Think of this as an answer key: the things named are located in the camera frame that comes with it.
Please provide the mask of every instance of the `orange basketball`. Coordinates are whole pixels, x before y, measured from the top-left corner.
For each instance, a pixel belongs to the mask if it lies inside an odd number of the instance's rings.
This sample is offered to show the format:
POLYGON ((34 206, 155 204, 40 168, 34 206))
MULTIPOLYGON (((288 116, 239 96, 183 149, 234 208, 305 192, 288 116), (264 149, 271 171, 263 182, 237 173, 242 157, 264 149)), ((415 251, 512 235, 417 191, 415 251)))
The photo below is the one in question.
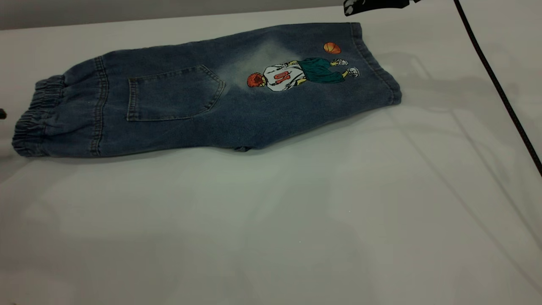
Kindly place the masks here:
POLYGON ((331 54, 339 54, 340 48, 333 42, 328 42, 324 45, 324 50, 331 54))

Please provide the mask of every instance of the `basketball player graphic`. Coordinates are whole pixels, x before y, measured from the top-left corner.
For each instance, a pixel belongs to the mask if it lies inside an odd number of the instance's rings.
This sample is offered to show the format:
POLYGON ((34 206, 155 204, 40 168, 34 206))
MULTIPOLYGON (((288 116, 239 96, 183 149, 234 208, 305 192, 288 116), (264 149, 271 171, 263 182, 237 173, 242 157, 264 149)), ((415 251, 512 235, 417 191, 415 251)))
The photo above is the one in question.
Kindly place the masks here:
POLYGON ((345 81, 347 76, 358 77, 359 70, 352 67, 344 72, 333 72, 333 66, 346 66, 344 59, 329 61, 324 58, 307 58, 301 61, 290 61, 267 67, 263 74, 253 73, 247 79, 249 87, 265 87, 272 91, 284 91, 299 86, 306 81, 320 84, 337 84, 345 81))

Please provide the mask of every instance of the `denim jeans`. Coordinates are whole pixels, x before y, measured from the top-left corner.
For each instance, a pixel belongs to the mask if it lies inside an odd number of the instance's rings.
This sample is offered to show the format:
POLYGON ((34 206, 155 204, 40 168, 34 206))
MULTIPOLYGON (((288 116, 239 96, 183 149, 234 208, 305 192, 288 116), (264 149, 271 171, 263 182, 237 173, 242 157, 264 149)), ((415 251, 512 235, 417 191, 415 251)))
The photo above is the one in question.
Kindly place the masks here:
POLYGON ((246 151, 400 102, 359 23, 292 24, 82 62, 36 84, 13 146, 22 156, 246 151))

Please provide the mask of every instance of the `black cable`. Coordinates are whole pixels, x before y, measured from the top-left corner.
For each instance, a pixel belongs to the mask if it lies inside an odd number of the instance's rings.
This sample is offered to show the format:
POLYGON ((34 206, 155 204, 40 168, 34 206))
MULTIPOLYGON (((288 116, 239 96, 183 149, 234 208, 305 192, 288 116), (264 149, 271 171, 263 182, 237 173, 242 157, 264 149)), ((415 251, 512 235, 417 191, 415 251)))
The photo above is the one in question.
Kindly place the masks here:
POLYGON ((491 69, 489 62, 487 62, 487 59, 485 55, 483 54, 482 49, 480 48, 480 45, 478 44, 478 41, 476 40, 476 37, 474 36, 472 28, 470 28, 470 24, 467 20, 467 17, 465 16, 463 7, 461 7, 461 3, 459 3, 459 0, 454 0, 454 2, 455 2, 455 6, 457 7, 457 11, 459 12, 459 15, 461 16, 461 20, 463 21, 463 25, 465 26, 465 29, 467 30, 467 34, 469 35, 470 41, 472 42, 474 49, 476 50, 476 53, 478 54, 478 57, 480 57, 480 60, 482 61, 483 66, 486 68, 487 74, 489 74, 489 77, 491 78, 491 81, 493 82, 495 89, 497 89, 497 92, 499 93, 499 96, 501 97, 502 103, 505 105, 505 108, 508 111, 508 114, 510 115, 512 122, 514 122, 515 128, 518 130, 519 135, 521 136, 521 139, 523 140, 523 143, 525 143, 525 147, 527 147, 527 150, 529 151, 529 154, 531 155, 531 158, 533 159, 534 165, 536 165, 538 172, 540 173, 540 176, 542 177, 542 162, 540 162, 540 158, 538 157, 537 152, 534 150, 533 144, 531 143, 531 141, 529 140, 529 137, 525 133, 525 130, 523 129, 523 126, 521 125, 521 122, 518 119, 518 116, 515 115, 514 109, 510 105, 510 102, 508 101, 508 98, 506 97, 505 91, 502 89, 501 84, 497 80, 497 77, 495 76, 495 73, 491 69))

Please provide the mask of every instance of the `stitching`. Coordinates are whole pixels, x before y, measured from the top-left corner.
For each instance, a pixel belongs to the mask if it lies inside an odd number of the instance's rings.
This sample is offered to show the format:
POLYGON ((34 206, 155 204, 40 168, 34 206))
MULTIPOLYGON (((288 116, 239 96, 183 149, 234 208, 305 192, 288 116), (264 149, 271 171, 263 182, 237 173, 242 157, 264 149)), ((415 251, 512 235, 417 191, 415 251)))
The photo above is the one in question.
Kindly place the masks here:
POLYGON ((109 82, 107 80, 102 56, 95 58, 94 63, 99 77, 100 95, 98 102, 94 107, 94 133, 91 141, 91 154, 93 156, 100 156, 99 144, 104 130, 104 105, 109 94, 109 82))
POLYGON ((57 88, 57 91, 55 91, 55 95, 56 95, 56 99, 55 99, 55 105, 51 108, 49 108, 49 110, 47 110, 46 112, 46 115, 45 115, 45 119, 43 120, 43 130, 42 130, 42 136, 41 136, 41 141, 40 141, 40 144, 39 144, 39 150, 40 150, 40 156, 45 156, 46 153, 43 151, 43 141, 45 140, 45 130, 47 128, 47 120, 49 118, 51 118, 51 112, 53 111, 53 109, 56 109, 58 107, 58 105, 60 104, 60 100, 62 99, 63 97, 63 90, 64 87, 66 86, 66 84, 64 83, 64 75, 62 75, 60 77, 60 79, 55 79, 53 82, 53 85, 56 87, 58 86, 57 88))
POLYGON ((362 50, 360 49, 360 46, 358 46, 356 44, 356 39, 354 38, 354 25, 355 25, 355 23, 350 23, 350 32, 352 34, 351 35, 352 36, 352 43, 354 44, 354 46, 355 46, 356 50, 358 51, 359 55, 361 55, 363 60, 367 63, 369 68, 371 68, 371 70, 374 72, 374 74, 376 74, 376 76, 378 78, 380 78, 380 80, 386 84, 386 86, 388 87, 388 90, 390 90, 390 92, 391 92, 391 100, 390 100, 389 104, 391 105, 391 104, 393 104, 393 101, 395 100, 395 92, 391 88, 391 84, 389 84, 388 81, 386 79, 384 79, 384 77, 375 70, 373 65, 371 63, 369 63, 369 60, 367 60, 367 58, 365 57, 366 55, 364 53, 365 53, 365 50, 367 49, 367 47, 365 47, 363 52, 362 52, 362 50))
POLYGON ((216 103, 220 99, 220 96, 222 95, 222 92, 224 91, 224 88, 225 88, 225 82, 221 78, 219 78, 215 73, 213 73, 209 68, 207 68, 205 65, 198 65, 195 67, 169 71, 165 73, 146 75, 146 76, 138 77, 138 78, 129 78, 128 81, 130 82, 130 97, 129 97, 130 100, 128 101, 128 113, 126 116, 126 120, 135 121, 135 122, 152 122, 152 121, 164 121, 164 120, 175 120, 175 119, 189 119, 196 115, 200 115, 202 113, 208 112, 216 105, 216 103), (138 113, 136 111, 136 108, 137 108, 136 103, 137 103, 137 97, 138 97, 138 91, 139 91, 138 80, 141 80, 143 82, 149 81, 149 80, 159 80, 159 79, 164 79, 168 77, 174 77, 177 75, 182 75, 188 72, 194 72, 196 70, 205 73, 207 76, 212 78, 218 84, 218 87, 215 93, 211 97, 211 101, 203 105, 205 107, 205 110, 195 113, 193 115, 186 116, 186 117, 171 116, 171 117, 161 117, 157 119, 140 119, 139 118, 138 113))

